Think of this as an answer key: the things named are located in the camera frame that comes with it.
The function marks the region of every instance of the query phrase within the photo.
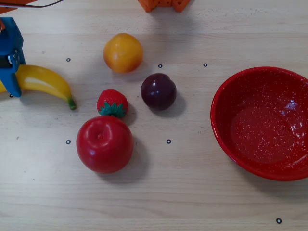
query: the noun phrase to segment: plum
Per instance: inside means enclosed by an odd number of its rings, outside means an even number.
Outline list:
[[[155,110],[169,108],[177,97],[177,87],[169,76],[161,73],[150,75],[141,86],[145,104]]]

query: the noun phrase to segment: speckled red bowl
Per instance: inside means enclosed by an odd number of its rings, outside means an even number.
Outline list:
[[[239,166],[271,180],[308,177],[308,80],[276,67],[224,82],[211,107],[218,143]]]

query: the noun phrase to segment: black cable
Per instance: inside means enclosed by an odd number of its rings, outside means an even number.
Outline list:
[[[64,0],[59,0],[57,2],[48,4],[48,5],[44,5],[44,6],[34,6],[34,5],[26,5],[26,4],[16,4],[16,3],[5,3],[5,2],[0,2],[0,7],[12,7],[12,8],[19,8],[19,7],[25,7],[25,8],[44,8],[44,7],[48,7],[48,6],[52,6],[55,5],[59,2],[62,2]]]

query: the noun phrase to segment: yellow banana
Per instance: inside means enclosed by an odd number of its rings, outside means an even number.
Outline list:
[[[46,92],[67,101],[71,110],[77,108],[68,83],[59,74],[41,66],[20,65],[16,76],[21,89]],[[0,93],[5,91],[0,81]]]

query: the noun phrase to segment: strawberry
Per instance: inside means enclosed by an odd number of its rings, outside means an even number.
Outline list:
[[[126,97],[115,89],[104,90],[98,101],[97,110],[103,116],[115,116],[123,118],[128,112]]]

